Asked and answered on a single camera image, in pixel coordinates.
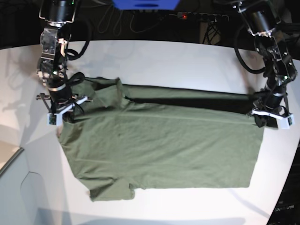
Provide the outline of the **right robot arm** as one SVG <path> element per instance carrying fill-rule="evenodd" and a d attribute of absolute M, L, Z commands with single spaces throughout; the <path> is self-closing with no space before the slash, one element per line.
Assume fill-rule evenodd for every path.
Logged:
<path fill-rule="evenodd" d="M 67 76 L 68 61 L 77 60 L 85 53 L 91 40 L 91 27 L 87 20 L 87 37 L 80 52 L 68 47 L 72 36 L 71 25 L 81 6 L 79 0 L 44 0 L 39 11 L 39 18 L 46 21 L 40 35 L 42 48 L 37 63 L 37 76 L 48 93 L 40 93 L 37 100 L 42 100 L 48 110 L 47 124 L 60 126 L 63 120 L 72 118 L 76 108 L 82 110 L 81 104 L 87 102 L 86 95 L 72 93 L 72 87 L 85 80 L 82 72 Z"/>

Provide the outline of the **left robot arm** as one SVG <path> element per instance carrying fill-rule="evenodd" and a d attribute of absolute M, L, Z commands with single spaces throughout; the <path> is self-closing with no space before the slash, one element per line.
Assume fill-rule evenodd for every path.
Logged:
<path fill-rule="evenodd" d="M 256 92 L 253 109 L 248 113 L 254 117 L 258 127 L 289 129 L 294 115 L 289 111 L 287 85 L 298 75 L 281 30 L 280 19 L 268 0 L 235 0 L 232 7 L 241 15 L 243 24 L 234 36 L 234 50 L 240 64 L 252 74 L 263 74 L 267 78 L 264 88 Z M 238 50 L 238 36 L 246 29 L 255 38 L 255 50 L 263 57 L 264 67 L 251 69 Z"/>

